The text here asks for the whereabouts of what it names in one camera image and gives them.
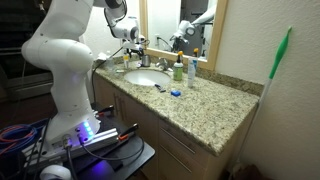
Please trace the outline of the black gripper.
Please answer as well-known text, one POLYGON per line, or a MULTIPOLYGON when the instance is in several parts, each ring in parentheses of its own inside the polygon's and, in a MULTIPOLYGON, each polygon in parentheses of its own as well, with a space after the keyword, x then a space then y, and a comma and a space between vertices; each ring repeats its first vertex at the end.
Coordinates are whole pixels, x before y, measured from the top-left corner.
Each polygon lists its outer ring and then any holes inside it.
POLYGON ((138 55, 144 54, 143 43, 141 41, 124 40, 122 47, 129 55, 132 55, 133 53, 136 53, 138 55))

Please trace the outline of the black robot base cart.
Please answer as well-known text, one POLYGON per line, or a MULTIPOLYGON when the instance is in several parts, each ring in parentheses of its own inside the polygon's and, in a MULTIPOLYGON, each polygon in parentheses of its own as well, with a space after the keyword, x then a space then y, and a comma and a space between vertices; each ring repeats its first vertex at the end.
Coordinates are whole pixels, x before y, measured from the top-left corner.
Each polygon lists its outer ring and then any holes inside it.
MULTIPOLYGON (((96 157, 82 147, 72 153, 78 180, 128 180, 155 156, 155 150, 133 132, 123 141, 101 142, 88 150, 96 157)), ((6 155, 0 163, 1 180, 33 180, 35 172, 45 168, 42 165, 36 170, 30 164, 24 175, 27 159, 21 152, 6 155)))

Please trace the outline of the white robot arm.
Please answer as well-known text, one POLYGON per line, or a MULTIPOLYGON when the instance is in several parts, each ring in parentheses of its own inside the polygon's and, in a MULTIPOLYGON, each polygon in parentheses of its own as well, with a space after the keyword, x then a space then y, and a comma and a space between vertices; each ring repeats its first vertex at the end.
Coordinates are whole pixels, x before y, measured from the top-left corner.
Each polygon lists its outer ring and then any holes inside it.
POLYGON ((78 41, 94 6, 104 9, 114 37, 136 39, 137 28, 127 30, 119 23, 127 13, 125 0, 52 0, 44 20, 22 46, 22 55, 29 63, 53 74, 51 94, 58 113, 49 123, 44 140, 49 150, 65 135, 75 138, 79 128, 89 139, 100 129, 85 84, 94 57, 90 48, 78 41))

